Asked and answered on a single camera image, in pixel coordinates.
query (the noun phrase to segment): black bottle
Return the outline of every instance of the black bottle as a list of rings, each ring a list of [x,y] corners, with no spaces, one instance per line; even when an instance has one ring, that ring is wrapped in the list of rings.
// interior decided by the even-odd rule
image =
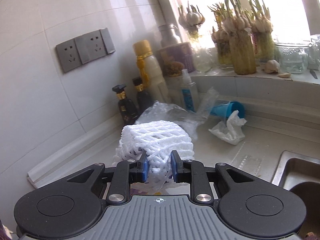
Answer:
[[[117,93],[119,98],[118,107],[125,125],[134,124],[138,119],[138,111],[131,99],[127,98],[124,88],[125,84],[116,85],[112,91]]]
[[[150,94],[144,89],[141,77],[134,78],[132,81],[136,90],[138,91],[137,101],[140,113],[142,114],[144,110],[153,105],[153,100]]]

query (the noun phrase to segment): plastic bottle with yellow cap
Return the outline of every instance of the plastic bottle with yellow cap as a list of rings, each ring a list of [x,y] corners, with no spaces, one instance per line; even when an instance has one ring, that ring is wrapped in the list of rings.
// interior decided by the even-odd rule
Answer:
[[[161,68],[156,57],[153,56],[149,41],[138,41],[133,45],[133,49],[137,55],[137,66],[143,85],[148,89],[153,100],[162,103],[171,103]]]

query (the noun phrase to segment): blue cup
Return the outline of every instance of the blue cup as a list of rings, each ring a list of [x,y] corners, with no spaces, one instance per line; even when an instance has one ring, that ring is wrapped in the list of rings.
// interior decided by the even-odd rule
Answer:
[[[223,119],[228,119],[232,112],[235,110],[239,111],[239,118],[244,118],[244,107],[237,101],[232,101],[227,104],[215,106],[214,108],[212,108],[210,114],[220,116]]]

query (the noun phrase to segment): empty glass jar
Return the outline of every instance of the empty glass jar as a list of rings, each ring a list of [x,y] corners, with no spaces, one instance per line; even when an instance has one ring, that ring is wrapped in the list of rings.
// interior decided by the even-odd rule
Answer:
[[[275,43],[275,45],[276,61],[284,71],[300,74],[307,70],[310,44]]]

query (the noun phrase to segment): stainless steel sink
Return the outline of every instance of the stainless steel sink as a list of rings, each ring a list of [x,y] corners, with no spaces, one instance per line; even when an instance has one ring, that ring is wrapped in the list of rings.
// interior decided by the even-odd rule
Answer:
[[[320,236],[320,160],[284,151],[272,183],[295,193],[305,203],[307,218],[299,236],[308,232]]]

